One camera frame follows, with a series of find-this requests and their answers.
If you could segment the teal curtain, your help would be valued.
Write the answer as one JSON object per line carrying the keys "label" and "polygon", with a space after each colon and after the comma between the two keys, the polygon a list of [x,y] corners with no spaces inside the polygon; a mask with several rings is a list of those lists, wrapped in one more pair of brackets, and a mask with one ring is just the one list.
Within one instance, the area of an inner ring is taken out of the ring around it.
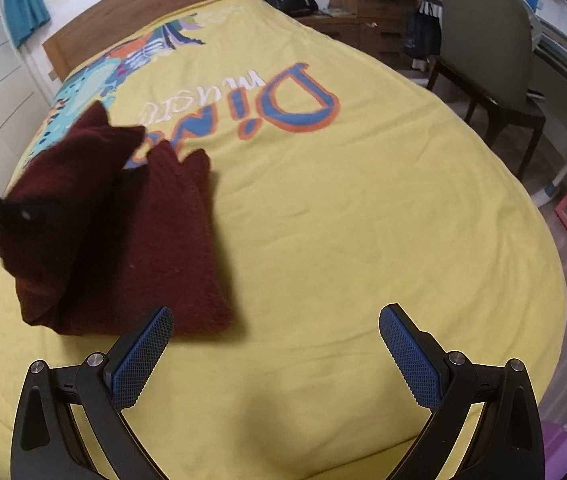
{"label": "teal curtain", "polygon": [[17,49],[51,21],[44,0],[3,0],[4,19]]}

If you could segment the wooden drawer cabinet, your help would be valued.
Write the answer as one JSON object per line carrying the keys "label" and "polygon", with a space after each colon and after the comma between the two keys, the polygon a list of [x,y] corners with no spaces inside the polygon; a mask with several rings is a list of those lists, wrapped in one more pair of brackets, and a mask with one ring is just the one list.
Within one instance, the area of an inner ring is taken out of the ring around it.
{"label": "wooden drawer cabinet", "polygon": [[301,18],[306,26],[393,68],[406,68],[404,53],[407,13],[418,0],[329,0],[323,12]]}

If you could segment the grey-green chair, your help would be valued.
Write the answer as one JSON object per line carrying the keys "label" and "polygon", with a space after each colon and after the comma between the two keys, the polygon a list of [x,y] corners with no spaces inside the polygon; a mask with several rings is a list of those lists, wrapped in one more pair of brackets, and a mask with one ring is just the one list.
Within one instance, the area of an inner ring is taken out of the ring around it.
{"label": "grey-green chair", "polygon": [[484,142],[492,146],[509,126],[532,131],[515,176],[533,158],[546,116],[529,96],[533,75],[532,24],[524,0],[442,0],[441,53],[427,89],[445,77],[470,98],[465,121],[481,106],[489,116]]}

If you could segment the dark red knit sweater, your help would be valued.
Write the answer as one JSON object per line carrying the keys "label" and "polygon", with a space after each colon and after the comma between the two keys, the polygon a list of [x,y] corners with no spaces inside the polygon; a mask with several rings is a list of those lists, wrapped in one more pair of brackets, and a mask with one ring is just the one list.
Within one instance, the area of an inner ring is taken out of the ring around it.
{"label": "dark red knit sweater", "polygon": [[94,103],[11,188],[0,259],[25,323],[120,336],[157,307],[172,311],[177,337],[233,323],[217,273],[210,159],[179,158],[163,141],[129,168],[145,135],[113,126]]}

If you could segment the wooden headboard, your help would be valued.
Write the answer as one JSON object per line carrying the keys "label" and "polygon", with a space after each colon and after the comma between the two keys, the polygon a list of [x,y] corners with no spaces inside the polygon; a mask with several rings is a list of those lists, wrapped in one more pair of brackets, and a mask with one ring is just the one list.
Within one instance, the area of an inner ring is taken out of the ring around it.
{"label": "wooden headboard", "polygon": [[69,20],[42,47],[59,80],[80,64],[162,16],[205,0],[100,0]]}

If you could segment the yellow dino print bedsheet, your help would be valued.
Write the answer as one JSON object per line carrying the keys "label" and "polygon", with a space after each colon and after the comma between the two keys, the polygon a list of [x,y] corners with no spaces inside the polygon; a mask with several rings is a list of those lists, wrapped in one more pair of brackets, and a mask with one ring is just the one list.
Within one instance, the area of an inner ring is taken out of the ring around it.
{"label": "yellow dino print bedsheet", "polygon": [[524,362],[542,396],[567,290],[521,182],[437,96],[260,0],[208,0],[157,24],[14,122],[0,180],[93,100],[213,170],[232,330],[171,344],[134,432],[173,479],[382,479],[419,434],[379,335],[387,304],[477,363]]}

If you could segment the dark blue tote bag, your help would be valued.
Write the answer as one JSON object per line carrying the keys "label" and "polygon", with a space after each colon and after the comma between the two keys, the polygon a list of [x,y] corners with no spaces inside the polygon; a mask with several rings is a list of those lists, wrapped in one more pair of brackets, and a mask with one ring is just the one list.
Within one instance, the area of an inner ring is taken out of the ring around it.
{"label": "dark blue tote bag", "polygon": [[406,13],[403,51],[414,70],[425,73],[429,59],[441,53],[441,45],[441,22],[431,2],[422,2],[418,9]]}

